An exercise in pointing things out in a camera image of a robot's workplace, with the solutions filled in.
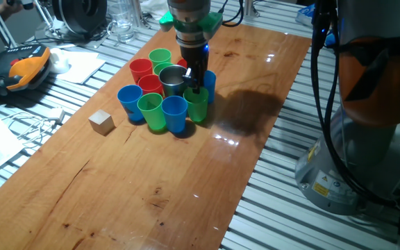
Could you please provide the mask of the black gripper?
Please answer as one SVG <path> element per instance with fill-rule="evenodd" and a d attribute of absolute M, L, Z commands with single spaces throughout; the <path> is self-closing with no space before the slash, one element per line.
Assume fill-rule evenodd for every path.
<path fill-rule="evenodd" d="M 203 86 L 203 75 L 208 69 L 209 46 L 203 44 L 199 47 L 181 47 L 181 55 L 188 66 L 182 75 L 183 81 L 188 87 L 193 87 L 193 93 L 199 94 Z"/>

